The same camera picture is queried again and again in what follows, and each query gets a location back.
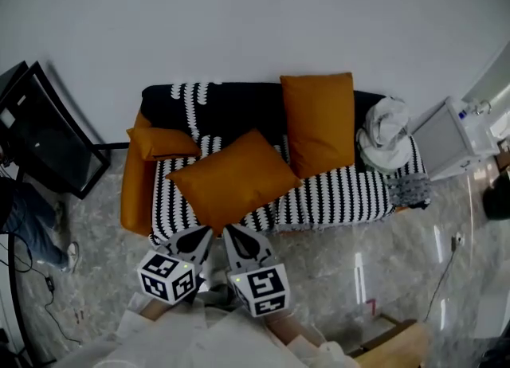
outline orange pillow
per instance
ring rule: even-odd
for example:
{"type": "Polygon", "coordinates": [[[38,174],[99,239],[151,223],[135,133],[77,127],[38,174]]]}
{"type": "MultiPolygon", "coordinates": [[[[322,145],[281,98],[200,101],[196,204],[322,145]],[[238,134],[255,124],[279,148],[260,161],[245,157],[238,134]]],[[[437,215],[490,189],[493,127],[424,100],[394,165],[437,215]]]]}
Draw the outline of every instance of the orange pillow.
{"type": "Polygon", "coordinates": [[[218,235],[227,224],[301,185],[287,163],[257,130],[228,147],[174,171],[175,182],[203,225],[218,235]]]}
{"type": "Polygon", "coordinates": [[[200,155],[200,147],[180,130],[157,127],[133,127],[126,130],[129,138],[139,148],[142,159],[157,161],[200,155]]]}
{"type": "Polygon", "coordinates": [[[352,74],[280,76],[291,168],[308,178],[355,160],[352,74]]]}

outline electrical outlet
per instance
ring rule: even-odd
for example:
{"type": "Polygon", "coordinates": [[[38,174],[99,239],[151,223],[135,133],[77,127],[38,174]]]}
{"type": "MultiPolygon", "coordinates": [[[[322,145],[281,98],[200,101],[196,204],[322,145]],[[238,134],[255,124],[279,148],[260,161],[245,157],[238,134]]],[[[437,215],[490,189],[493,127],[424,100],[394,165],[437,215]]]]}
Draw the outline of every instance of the electrical outlet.
{"type": "Polygon", "coordinates": [[[465,236],[463,233],[457,232],[455,234],[455,241],[457,242],[457,246],[465,245],[465,236]]]}

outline white wall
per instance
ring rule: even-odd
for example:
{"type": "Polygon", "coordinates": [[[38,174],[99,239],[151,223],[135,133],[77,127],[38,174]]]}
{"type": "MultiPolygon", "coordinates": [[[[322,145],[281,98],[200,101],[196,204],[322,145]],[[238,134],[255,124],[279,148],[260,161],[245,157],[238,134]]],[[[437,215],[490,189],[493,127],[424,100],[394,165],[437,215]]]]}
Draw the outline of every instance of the white wall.
{"type": "Polygon", "coordinates": [[[52,61],[108,143],[173,80],[351,70],[418,114],[462,97],[509,39],[510,0],[0,0],[0,71],[52,61]]]}

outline white cabinet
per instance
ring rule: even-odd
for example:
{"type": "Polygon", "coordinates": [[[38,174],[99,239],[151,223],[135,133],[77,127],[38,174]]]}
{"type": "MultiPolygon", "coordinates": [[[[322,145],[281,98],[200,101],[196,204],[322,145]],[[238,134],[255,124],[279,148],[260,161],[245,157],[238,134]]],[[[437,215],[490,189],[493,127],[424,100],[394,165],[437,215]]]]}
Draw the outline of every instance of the white cabinet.
{"type": "Polygon", "coordinates": [[[413,137],[432,181],[468,171],[498,149],[482,118],[461,120],[451,97],[422,117],[413,137]]]}

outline gray tile floor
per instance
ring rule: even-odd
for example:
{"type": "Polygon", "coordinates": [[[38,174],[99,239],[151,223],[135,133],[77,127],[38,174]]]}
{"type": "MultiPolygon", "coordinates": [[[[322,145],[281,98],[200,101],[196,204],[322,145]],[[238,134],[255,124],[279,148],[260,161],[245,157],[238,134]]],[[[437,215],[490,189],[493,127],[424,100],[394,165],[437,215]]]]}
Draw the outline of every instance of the gray tile floor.
{"type": "MultiPolygon", "coordinates": [[[[38,265],[55,279],[49,309],[67,336],[84,343],[116,329],[138,289],[135,267],[150,246],[119,224],[125,155],[113,152],[111,168],[85,200],[67,197],[69,230],[82,255],[75,274],[38,265]]],[[[377,314],[424,319],[450,257],[450,237],[461,232],[465,245],[455,255],[427,323],[432,339],[427,367],[476,366],[488,346],[487,340],[472,338],[481,291],[510,259],[510,221],[487,221],[481,206],[481,192],[495,176],[495,164],[487,162],[471,174],[434,183],[427,210],[271,237],[288,271],[297,317],[347,351],[386,328],[371,315],[367,300],[375,300],[377,314]]],[[[55,239],[61,245],[66,240],[55,239]]],[[[23,247],[17,249],[23,256],[23,247]]],[[[42,277],[31,272],[19,281],[25,323],[42,359],[61,358],[75,349],[44,312],[50,296],[42,277]]]]}

